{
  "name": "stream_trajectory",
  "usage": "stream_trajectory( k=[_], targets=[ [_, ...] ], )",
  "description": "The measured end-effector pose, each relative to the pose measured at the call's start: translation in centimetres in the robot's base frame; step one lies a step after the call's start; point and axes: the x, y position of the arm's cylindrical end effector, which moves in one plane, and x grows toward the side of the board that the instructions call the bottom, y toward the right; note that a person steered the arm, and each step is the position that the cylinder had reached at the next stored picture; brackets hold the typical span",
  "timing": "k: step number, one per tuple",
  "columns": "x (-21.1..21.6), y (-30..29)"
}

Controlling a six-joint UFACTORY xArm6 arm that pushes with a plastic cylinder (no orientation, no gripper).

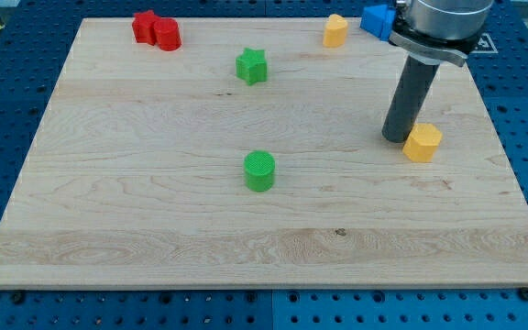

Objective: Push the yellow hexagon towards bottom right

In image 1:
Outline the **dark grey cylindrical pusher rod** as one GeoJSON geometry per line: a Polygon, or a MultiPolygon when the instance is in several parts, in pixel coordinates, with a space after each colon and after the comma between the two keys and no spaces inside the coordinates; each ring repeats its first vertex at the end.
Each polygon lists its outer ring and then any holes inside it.
{"type": "Polygon", "coordinates": [[[381,130],[388,141],[406,141],[438,69],[438,65],[424,64],[407,57],[381,130]]]}

